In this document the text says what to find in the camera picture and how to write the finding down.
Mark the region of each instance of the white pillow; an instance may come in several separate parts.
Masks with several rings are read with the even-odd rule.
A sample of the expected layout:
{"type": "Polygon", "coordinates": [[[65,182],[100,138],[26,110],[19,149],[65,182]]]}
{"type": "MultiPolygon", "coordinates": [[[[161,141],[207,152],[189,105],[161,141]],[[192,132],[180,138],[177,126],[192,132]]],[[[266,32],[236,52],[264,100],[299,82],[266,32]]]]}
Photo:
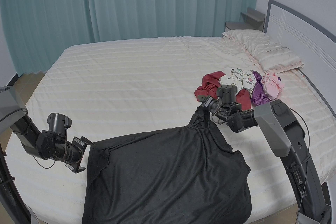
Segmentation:
{"type": "Polygon", "coordinates": [[[258,30],[231,30],[222,33],[222,35],[239,43],[247,54],[256,60],[265,73],[274,71],[277,74],[303,67],[299,56],[289,48],[275,42],[264,32],[258,30]]]}

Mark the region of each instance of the headboard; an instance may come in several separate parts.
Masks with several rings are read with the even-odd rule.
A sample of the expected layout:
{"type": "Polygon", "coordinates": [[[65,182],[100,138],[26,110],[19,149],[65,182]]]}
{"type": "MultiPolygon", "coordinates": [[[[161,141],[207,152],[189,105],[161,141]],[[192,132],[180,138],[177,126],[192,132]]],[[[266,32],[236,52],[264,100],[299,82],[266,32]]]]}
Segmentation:
{"type": "Polygon", "coordinates": [[[268,2],[264,32],[301,57],[300,71],[336,117],[336,36],[274,0],[268,2]]]}

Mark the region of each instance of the black fabric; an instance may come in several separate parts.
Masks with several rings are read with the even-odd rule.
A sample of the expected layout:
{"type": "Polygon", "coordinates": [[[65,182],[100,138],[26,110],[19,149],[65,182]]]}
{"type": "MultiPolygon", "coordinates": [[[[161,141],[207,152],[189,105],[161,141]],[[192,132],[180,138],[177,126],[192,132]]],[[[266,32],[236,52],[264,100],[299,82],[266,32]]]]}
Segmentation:
{"type": "Polygon", "coordinates": [[[244,223],[250,168],[209,117],[199,107],[187,126],[96,142],[82,223],[244,223]]]}

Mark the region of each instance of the gray headboard frame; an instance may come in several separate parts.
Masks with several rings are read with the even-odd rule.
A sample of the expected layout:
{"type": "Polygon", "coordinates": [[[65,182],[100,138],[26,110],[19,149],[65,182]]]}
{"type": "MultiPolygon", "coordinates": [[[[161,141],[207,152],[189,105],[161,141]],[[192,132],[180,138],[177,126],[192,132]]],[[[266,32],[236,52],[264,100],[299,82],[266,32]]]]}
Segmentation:
{"type": "MultiPolygon", "coordinates": [[[[301,14],[300,12],[297,12],[296,10],[287,7],[275,0],[269,0],[268,1],[268,8],[267,8],[267,16],[266,16],[266,21],[265,21],[265,27],[264,27],[264,33],[267,33],[267,28],[268,28],[268,22],[270,20],[270,12],[271,12],[271,5],[275,5],[291,14],[293,14],[294,16],[300,18],[301,20],[304,20],[305,22],[307,22],[309,25],[311,25],[312,27],[316,28],[318,31],[320,31],[321,33],[323,33],[326,37],[328,37],[330,40],[332,40],[334,43],[336,43],[336,36],[333,35],[331,32],[329,32],[327,29],[325,29],[324,27],[322,27],[321,25],[319,25],[318,23],[314,22],[313,20],[309,19],[307,16],[301,14]]],[[[298,69],[303,75],[305,75],[305,73],[301,70],[301,68],[298,69]]],[[[324,98],[324,96],[321,94],[321,92],[317,89],[317,87],[311,82],[311,80],[307,77],[307,75],[305,75],[306,79],[309,81],[309,83],[311,84],[311,86],[316,90],[316,92],[320,95],[321,99],[325,102],[325,104],[328,106],[328,108],[330,109],[331,113],[333,114],[333,116],[336,118],[336,113],[334,112],[334,110],[331,108],[331,106],[329,105],[329,103],[327,102],[327,100],[324,98]]]]}

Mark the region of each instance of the mattress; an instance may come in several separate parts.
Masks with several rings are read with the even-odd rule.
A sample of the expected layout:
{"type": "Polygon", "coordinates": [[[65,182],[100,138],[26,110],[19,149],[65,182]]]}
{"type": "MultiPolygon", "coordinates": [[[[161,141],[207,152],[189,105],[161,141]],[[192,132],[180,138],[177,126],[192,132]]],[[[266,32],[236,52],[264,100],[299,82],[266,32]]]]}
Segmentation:
{"type": "MultiPolygon", "coordinates": [[[[73,122],[68,130],[69,141],[73,136],[85,136],[94,142],[183,126],[199,106],[194,91],[202,77],[228,67],[254,69],[263,74],[238,43],[225,37],[75,45],[66,49],[50,68],[27,108],[40,130],[48,129],[47,116],[51,112],[69,116],[73,122]]],[[[311,155],[321,182],[325,182],[336,168],[334,117],[300,72],[287,71],[280,77],[285,82],[281,99],[306,120],[311,155]]],[[[293,204],[294,193],[284,167],[260,129],[252,127],[237,134],[225,125],[219,128],[251,168],[248,184],[252,213],[247,223],[293,204]]],[[[15,135],[6,152],[17,189],[38,218],[49,224],[81,223],[86,171],[73,174],[61,162],[48,170],[41,168],[25,153],[15,135]]],[[[86,167],[88,153],[87,149],[82,166],[86,167]]],[[[44,166],[53,163],[39,161],[44,166]]]]}

